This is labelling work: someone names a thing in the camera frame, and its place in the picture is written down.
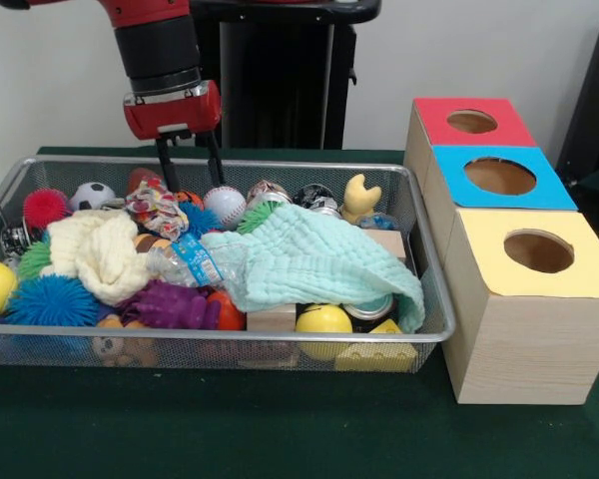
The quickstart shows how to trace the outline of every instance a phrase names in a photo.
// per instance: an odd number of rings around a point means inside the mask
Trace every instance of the red spiky ball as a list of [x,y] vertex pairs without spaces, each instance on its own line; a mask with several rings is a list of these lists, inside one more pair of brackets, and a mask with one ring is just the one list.
[[52,222],[67,217],[69,200],[67,196],[51,189],[42,189],[30,194],[24,201],[24,219],[31,228],[44,230]]

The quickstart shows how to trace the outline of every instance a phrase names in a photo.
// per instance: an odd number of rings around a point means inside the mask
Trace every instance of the purple rubber toy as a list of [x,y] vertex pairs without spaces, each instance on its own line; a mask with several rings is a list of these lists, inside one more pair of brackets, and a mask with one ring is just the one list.
[[152,280],[117,309],[124,324],[139,320],[161,329],[215,329],[220,309],[216,301],[207,305],[207,295],[205,289]]

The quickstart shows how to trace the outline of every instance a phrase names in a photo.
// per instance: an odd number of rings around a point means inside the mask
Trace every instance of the red box lid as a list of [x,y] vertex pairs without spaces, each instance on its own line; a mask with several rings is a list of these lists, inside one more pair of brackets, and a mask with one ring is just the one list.
[[414,103],[432,146],[537,146],[506,99],[416,98]]

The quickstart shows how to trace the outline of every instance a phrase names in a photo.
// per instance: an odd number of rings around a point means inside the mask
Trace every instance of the bottle label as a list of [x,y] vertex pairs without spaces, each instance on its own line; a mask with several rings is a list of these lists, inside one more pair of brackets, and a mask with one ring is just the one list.
[[216,284],[224,279],[207,249],[193,235],[181,236],[180,241],[172,244],[172,248],[189,267],[197,286]]

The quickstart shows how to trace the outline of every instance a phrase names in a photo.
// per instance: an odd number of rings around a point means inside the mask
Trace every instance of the round hole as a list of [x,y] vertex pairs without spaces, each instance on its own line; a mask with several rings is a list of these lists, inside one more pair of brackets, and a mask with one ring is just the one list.
[[452,112],[446,121],[455,130],[472,135],[480,135],[497,129],[497,122],[494,118],[477,110]]
[[555,273],[570,267],[575,260],[572,246],[549,232],[514,232],[504,242],[508,256],[530,269]]
[[537,178],[521,165],[501,158],[479,158],[463,167],[468,179],[482,190],[500,195],[525,195]]

